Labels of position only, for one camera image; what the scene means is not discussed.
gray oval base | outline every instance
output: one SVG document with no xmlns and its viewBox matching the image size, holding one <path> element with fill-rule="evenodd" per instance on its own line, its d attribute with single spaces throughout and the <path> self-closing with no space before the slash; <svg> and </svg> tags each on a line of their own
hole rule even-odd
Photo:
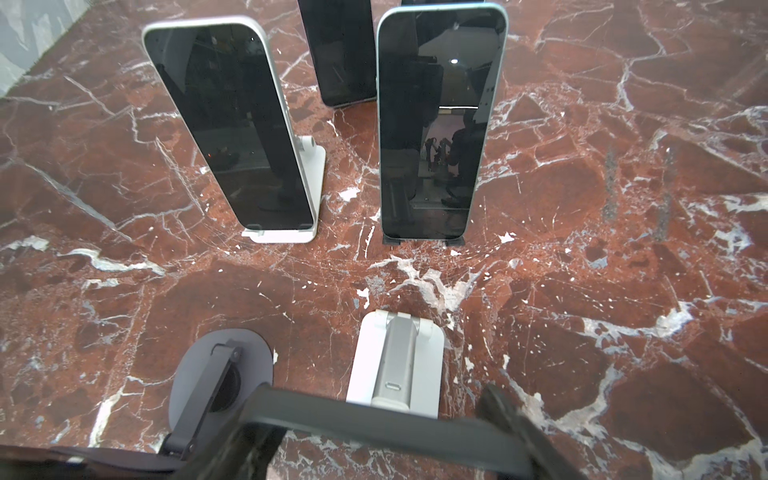
<svg viewBox="0 0 768 480">
<path fill-rule="evenodd" d="M 208 412 L 197 434 L 197 450 L 204 447 L 221 426 L 248 400 L 248 397 L 262 383 L 272 385 L 272 350 L 258 333 L 246 329 L 225 329 L 208 333 L 192 344 L 184 354 L 170 389 L 168 420 L 171 429 L 181 417 L 181 412 L 194 390 L 200 374 L 205 370 L 210 353 L 218 343 L 236 342 L 243 348 L 240 361 L 234 366 L 240 373 L 240 391 L 230 408 L 221 412 Z"/>
</svg>

white stand base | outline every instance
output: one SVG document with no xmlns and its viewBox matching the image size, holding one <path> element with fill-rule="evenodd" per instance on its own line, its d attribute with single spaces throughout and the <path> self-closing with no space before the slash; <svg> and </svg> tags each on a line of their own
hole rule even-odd
<svg viewBox="0 0 768 480">
<path fill-rule="evenodd" d="M 315 144 L 311 137 L 298 137 L 303 150 L 299 149 L 300 160 L 310 194 L 312 217 L 315 223 L 307 230 L 250 230 L 245 229 L 243 237 L 256 243 L 308 243 L 317 235 L 320 222 L 320 201 L 323 198 L 323 176 L 326 171 L 326 149 Z"/>
<path fill-rule="evenodd" d="M 385 310 L 377 310 L 362 319 L 352 375 L 346 392 L 346 401 L 349 403 L 371 405 L 373 387 L 379 374 L 379 361 L 384 350 L 386 317 Z M 431 320 L 419 319 L 409 413 L 437 418 L 444 346 L 445 334 L 442 329 Z"/>
</svg>

black stand foot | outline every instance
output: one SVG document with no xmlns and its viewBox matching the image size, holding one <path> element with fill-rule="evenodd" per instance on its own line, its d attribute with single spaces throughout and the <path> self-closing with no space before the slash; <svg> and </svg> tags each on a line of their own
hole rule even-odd
<svg viewBox="0 0 768 480">
<path fill-rule="evenodd" d="M 455 238 L 453 240 L 446 240 L 445 241 L 446 247 L 463 247 L 464 246 L 464 236 L 462 235 L 459 238 Z"/>
<path fill-rule="evenodd" d="M 402 243 L 402 240 L 400 240 L 399 238 L 387 237 L 385 235 L 382 238 L 382 243 L 385 245 L 400 245 Z"/>
</svg>

marble countertop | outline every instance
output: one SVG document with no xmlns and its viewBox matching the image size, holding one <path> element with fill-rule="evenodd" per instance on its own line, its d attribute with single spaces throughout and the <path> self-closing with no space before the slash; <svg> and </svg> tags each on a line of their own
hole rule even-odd
<svg viewBox="0 0 768 480">
<path fill-rule="evenodd" d="M 765 2 L 503 3 L 449 248 L 382 244 L 376 106 L 322 104 L 294 1 L 96 3 L 0 102 L 0 443 L 157 448 L 181 356 L 228 327 L 266 339 L 276 386 L 343 399 L 384 308 L 445 330 L 443 417 L 493 382 L 592 478 L 768 475 Z M 240 236 L 142 51 L 149 22 L 231 14 L 328 152 L 311 243 Z M 474 474 L 290 435 L 274 475 Z"/>
</svg>

phone screen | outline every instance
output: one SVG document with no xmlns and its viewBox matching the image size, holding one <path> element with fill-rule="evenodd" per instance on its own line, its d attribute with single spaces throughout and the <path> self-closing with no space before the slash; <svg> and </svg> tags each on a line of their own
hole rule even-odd
<svg viewBox="0 0 768 480">
<path fill-rule="evenodd" d="M 503 12 L 488 5 L 404 8 L 379 26 L 388 237 L 454 240 L 466 230 L 507 35 Z"/>
<path fill-rule="evenodd" d="M 239 23 L 153 28 L 144 46 L 237 219 L 306 230 L 313 216 L 266 47 Z"/>
<path fill-rule="evenodd" d="M 376 43 L 369 0 L 299 0 L 323 103 L 376 97 Z"/>
</svg>

